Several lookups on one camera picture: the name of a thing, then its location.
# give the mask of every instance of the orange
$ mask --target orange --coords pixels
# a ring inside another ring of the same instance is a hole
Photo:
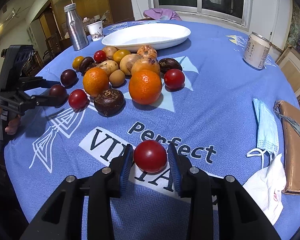
[[[129,82],[129,93],[133,101],[149,105],[158,100],[162,89],[160,77],[151,70],[135,72]]]
[[[93,67],[83,77],[83,88],[92,97],[97,97],[109,88],[109,78],[102,68]]]

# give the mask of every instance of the white tissue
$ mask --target white tissue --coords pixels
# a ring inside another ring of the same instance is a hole
[[[287,183],[281,156],[282,154],[278,154],[269,167],[257,171],[243,185],[272,225],[276,223],[283,209],[281,191]]]

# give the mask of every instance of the yellow cherry tomato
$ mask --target yellow cherry tomato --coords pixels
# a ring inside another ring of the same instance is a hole
[[[75,69],[75,70],[79,70],[79,65],[81,63],[81,61],[84,59],[84,57],[82,56],[78,56],[74,59],[74,61],[72,62],[72,67]]]
[[[119,49],[117,52],[113,54],[113,60],[120,66],[120,61],[124,56],[131,54],[127,49]]]

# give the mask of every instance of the wallet strap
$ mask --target wallet strap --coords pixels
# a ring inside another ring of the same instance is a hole
[[[286,120],[292,126],[292,128],[297,132],[297,134],[300,136],[300,124],[298,124],[291,117],[280,114],[279,106],[280,106],[280,101],[275,101],[274,107],[273,107],[273,111],[275,112],[275,114],[277,116],[281,117],[282,119]]]

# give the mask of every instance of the white oval dish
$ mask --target white oval dish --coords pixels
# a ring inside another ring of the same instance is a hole
[[[131,52],[136,52],[143,45],[151,45],[158,50],[183,43],[190,34],[188,28],[177,24],[141,24],[109,34],[102,40],[102,44]]]

